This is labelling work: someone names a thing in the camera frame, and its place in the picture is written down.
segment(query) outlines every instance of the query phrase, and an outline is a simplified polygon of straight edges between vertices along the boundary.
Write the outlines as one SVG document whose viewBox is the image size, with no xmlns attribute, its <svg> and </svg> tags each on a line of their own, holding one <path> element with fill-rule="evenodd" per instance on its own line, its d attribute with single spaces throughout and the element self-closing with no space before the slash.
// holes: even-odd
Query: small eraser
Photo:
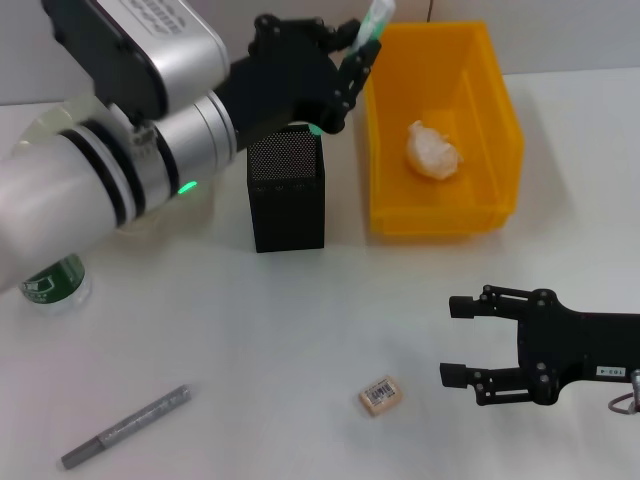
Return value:
<svg viewBox="0 0 640 480">
<path fill-rule="evenodd" d="M 400 400 L 402 392 L 388 375 L 360 392 L 360 401 L 372 417 L 386 412 Z"/>
</svg>

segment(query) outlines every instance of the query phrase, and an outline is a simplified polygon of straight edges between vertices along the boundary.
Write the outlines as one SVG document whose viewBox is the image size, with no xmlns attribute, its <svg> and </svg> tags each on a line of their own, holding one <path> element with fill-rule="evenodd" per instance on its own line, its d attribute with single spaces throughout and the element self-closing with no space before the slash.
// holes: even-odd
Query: white table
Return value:
<svg viewBox="0 0 640 480">
<path fill-rule="evenodd" d="M 213 220 L 156 240 L 114 236 L 83 255 L 88 304 L 42 318 L 0 301 L 0 477 L 99 480 L 629 479 L 629 385 L 582 382 L 553 407 L 478 407 L 439 363 L 517 366 L 515 323 L 451 320 L 482 285 L 555 289 L 569 307 L 640 312 L 640 69 L 507 78 L 527 138 L 518 211 L 467 242 L 367 240 L 351 125 L 323 137 L 322 251 L 253 251 L 245 165 Z M 6 148 L 46 106 L 0 109 Z M 404 401 L 355 400 L 384 374 Z M 69 473 L 56 460 L 174 387 L 193 401 Z"/>
</svg>

